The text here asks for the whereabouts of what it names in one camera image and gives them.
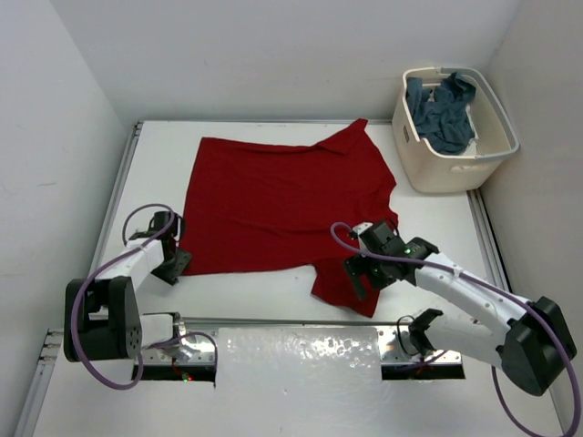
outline blue clothing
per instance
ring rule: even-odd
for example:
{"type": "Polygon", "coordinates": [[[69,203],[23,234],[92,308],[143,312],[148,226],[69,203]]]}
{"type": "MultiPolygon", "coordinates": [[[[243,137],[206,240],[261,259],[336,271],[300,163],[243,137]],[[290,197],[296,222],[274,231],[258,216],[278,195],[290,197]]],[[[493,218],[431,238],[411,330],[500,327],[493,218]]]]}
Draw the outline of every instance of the blue clothing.
{"type": "Polygon", "coordinates": [[[465,112],[474,100],[476,87],[453,73],[433,89],[423,88],[423,79],[407,79],[407,105],[419,137],[429,140],[431,147],[444,155],[459,155],[475,136],[465,112]]]}

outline metal bar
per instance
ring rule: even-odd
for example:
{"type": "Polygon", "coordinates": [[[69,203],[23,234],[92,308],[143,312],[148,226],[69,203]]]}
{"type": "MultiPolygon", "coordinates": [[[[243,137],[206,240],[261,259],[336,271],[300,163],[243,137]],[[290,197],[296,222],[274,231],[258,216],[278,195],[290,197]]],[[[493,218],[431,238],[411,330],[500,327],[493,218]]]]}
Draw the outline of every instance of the metal bar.
{"type": "Polygon", "coordinates": [[[43,365],[43,369],[40,373],[38,387],[36,389],[36,395],[30,406],[30,413],[28,413],[29,420],[26,421],[22,437],[33,437],[33,434],[35,433],[38,416],[40,416],[40,411],[43,408],[43,401],[45,400],[46,391],[48,390],[48,384],[51,381],[51,375],[53,374],[54,368],[54,364],[43,365]]]}
{"type": "MultiPolygon", "coordinates": [[[[329,119],[322,119],[322,120],[315,120],[315,119],[289,119],[283,118],[281,120],[277,119],[262,119],[262,118],[252,118],[252,119],[240,119],[240,118],[225,118],[224,120],[221,119],[212,119],[212,120],[202,120],[202,119],[194,119],[194,120],[179,120],[183,122],[206,122],[206,123],[285,123],[285,124],[294,124],[294,123],[302,123],[306,125],[349,125],[351,124],[355,118],[349,119],[337,119],[337,120],[329,120],[329,119]]],[[[369,125],[390,125],[392,122],[392,118],[375,118],[369,119],[369,125]]],[[[145,123],[146,121],[168,121],[165,119],[155,119],[149,118],[148,120],[141,120],[140,123],[145,123]]]]}
{"type": "Polygon", "coordinates": [[[48,330],[38,357],[36,372],[26,395],[25,407],[16,425],[15,437],[31,437],[43,406],[46,390],[55,367],[56,353],[63,341],[63,330],[48,330]]]}
{"type": "Polygon", "coordinates": [[[28,394],[26,395],[25,406],[20,413],[20,419],[18,420],[18,424],[16,425],[16,431],[14,437],[23,437],[25,434],[25,429],[27,424],[30,423],[28,420],[30,417],[30,412],[32,409],[32,405],[36,399],[38,394],[38,386],[40,385],[41,380],[41,373],[43,371],[44,364],[38,363],[35,370],[35,376],[33,376],[33,380],[30,383],[30,388],[28,389],[28,394]]]}
{"type": "Polygon", "coordinates": [[[129,134],[128,141],[126,142],[124,154],[119,165],[118,175],[116,176],[116,182],[113,186],[113,191],[111,192],[111,199],[107,205],[106,216],[103,220],[101,231],[99,232],[99,239],[97,240],[97,246],[91,261],[91,268],[89,271],[94,271],[101,264],[101,258],[103,257],[107,239],[109,238],[111,226],[116,216],[116,212],[118,211],[119,201],[121,200],[121,193],[123,192],[124,186],[126,185],[126,179],[128,178],[131,160],[134,157],[134,152],[136,151],[136,145],[138,144],[141,128],[142,123],[137,123],[129,134]]]}

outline white wall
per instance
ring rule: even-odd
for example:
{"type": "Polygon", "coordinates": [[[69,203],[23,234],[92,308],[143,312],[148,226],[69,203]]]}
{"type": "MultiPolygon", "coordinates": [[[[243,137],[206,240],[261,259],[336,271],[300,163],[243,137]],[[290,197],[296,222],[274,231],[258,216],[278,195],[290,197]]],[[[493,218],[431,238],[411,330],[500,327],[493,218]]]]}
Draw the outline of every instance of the white wall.
{"type": "MultiPolygon", "coordinates": [[[[483,188],[515,292],[561,305],[583,350],[583,3],[527,0],[489,80],[521,143],[483,188]]],[[[583,380],[583,360],[575,359],[583,380]]],[[[567,424],[564,375],[553,393],[567,424]]]]}
{"type": "Polygon", "coordinates": [[[403,72],[485,67],[520,0],[52,0],[125,123],[388,118],[403,72]]]}
{"type": "Polygon", "coordinates": [[[87,275],[127,130],[48,0],[0,2],[0,436],[87,275]]]}

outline white table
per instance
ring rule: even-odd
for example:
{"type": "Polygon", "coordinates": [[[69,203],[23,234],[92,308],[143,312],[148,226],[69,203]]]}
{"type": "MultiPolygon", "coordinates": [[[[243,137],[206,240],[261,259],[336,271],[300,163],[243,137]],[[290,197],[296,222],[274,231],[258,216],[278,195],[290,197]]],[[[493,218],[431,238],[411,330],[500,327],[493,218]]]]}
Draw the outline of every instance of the white table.
{"type": "MultiPolygon", "coordinates": [[[[110,226],[108,223],[105,226],[108,234],[97,259],[109,259],[122,250],[122,223],[134,208],[160,202],[181,213],[202,137],[309,145],[344,126],[145,122],[125,184],[119,190],[121,195],[113,202],[117,207],[113,209],[110,226]]],[[[369,125],[366,131],[397,181],[391,208],[399,214],[404,238],[423,237],[451,259],[464,260],[466,269],[485,277],[485,263],[466,194],[426,196],[414,191],[401,167],[391,126],[369,125]]],[[[145,227],[152,212],[138,213],[130,229],[145,227]]],[[[173,288],[150,277],[139,290],[138,305],[141,312],[177,310],[183,316],[201,318],[368,320],[313,298],[310,290],[314,279],[315,272],[310,266],[264,273],[187,277],[181,278],[173,288]]],[[[404,314],[416,315],[428,307],[449,314],[458,312],[441,298],[402,282],[381,293],[373,320],[395,321],[404,314]]],[[[353,367],[353,371],[347,372],[347,361],[338,360],[332,350],[318,361],[325,364],[323,368],[315,366],[306,370],[300,365],[303,361],[298,358],[302,355],[298,348],[285,346],[290,344],[290,336],[312,342],[323,338],[330,344],[352,339],[360,348],[375,341],[370,328],[325,332],[221,331],[220,351],[224,348],[225,358],[220,361],[216,390],[204,382],[143,381],[131,391],[111,391],[92,380],[80,364],[69,363],[61,355],[35,436],[163,432],[206,436],[230,433],[308,436],[328,432],[346,436],[521,435],[497,403],[489,368],[483,363],[465,359],[466,379],[462,381],[380,381],[378,358],[365,356],[358,348],[346,352],[350,360],[366,363],[357,377],[353,367]],[[282,384],[294,386],[290,389],[293,396],[288,396],[288,389],[279,390],[282,384]]],[[[128,381],[131,362],[100,362],[99,368],[119,381],[128,381]]],[[[506,378],[502,381],[508,402],[520,419],[538,432],[559,433],[548,395],[531,398],[506,378]]]]}

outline white plastic basket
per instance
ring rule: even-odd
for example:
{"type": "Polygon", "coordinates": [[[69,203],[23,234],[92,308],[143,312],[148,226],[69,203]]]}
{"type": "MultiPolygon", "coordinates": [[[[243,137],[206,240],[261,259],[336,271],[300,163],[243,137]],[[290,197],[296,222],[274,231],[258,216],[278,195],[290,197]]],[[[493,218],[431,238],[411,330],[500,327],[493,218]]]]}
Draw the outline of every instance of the white plastic basket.
{"type": "Polygon", "coordinates": [[[403,90],[393,117],[393,132],[411,185],[426,193],[451,193],[479,188],[502,161],[518,151],[518,141],[506,112],[484,77],[471,68],[430,67],[403,74],[403,90]],[[438,86],[457,71],[476,87],[470,114],[477,134],[475,153],[442,155],[420,138],[406,102],[407,78],[421,77],[424,86],[438,86]]]}

